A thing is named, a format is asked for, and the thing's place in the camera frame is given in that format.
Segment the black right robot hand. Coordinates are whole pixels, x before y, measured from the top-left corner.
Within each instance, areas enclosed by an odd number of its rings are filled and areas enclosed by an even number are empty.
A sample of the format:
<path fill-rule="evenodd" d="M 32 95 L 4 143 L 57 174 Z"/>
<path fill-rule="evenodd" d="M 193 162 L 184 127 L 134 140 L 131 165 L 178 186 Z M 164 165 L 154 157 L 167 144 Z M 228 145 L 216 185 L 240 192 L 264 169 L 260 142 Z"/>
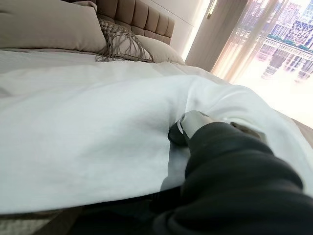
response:
<path fill-rule="evenodd" d="M 78 218 L 72 235 L 310 235 L 313 199 L 303 181 L 259 138 L 190 111 L 169 130 L 190 158 L 181 188 L 145 219 L 109 210 Z"/>

